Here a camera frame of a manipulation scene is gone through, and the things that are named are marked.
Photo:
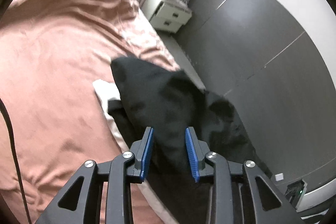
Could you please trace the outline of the black trousers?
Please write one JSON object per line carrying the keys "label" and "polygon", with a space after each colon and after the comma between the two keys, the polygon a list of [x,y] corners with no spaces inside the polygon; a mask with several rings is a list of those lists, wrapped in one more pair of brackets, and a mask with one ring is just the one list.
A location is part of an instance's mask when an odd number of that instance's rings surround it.
{"label": "black trousers", "polygon": [[132,57],[114,59],[110,67],[131,122],[141,133],[147,127],[154,130],[147,180],[179,223],[205,223],[209,200],[209,186],[196,183],[191,175],[185,146],[188,127],[227,160],[252,160],[271,175],[228,100],[200,90],[184,71],[168,71]]}

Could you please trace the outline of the folded black garment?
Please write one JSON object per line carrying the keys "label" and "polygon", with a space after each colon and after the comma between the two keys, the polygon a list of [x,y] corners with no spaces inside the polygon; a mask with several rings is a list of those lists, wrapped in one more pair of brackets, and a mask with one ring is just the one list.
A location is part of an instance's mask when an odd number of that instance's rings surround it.
{"label": "folded black garment", "polygon": [[113,117],[123,141],[128,148],[130,148],[135,141],[142,139],[143,133],[131,122],[120,100],[109,100],[107,112]]}

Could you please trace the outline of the terracotta bed sheet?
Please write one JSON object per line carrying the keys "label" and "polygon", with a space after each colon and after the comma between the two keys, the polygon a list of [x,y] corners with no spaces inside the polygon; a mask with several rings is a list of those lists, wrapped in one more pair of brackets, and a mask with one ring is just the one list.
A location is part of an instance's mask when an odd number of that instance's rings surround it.
{"label": "terracotta bed sheet", "polygon": [[134,56],[176,71],[136,0],[13,0],[1,18],[1,195],[19,223],[35,222],[86,160],[125,150],[93,83]]}

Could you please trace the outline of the white bedside cabinet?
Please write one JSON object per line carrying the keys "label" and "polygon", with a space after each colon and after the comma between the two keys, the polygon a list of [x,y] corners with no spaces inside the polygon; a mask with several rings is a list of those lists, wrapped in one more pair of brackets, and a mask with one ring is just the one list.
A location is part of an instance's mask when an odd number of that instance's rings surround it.
{"label": "white bedside cabinet", "polygon": [[176,34],[193,12],[173,0],[146,0],[141,10],[155,30]]}

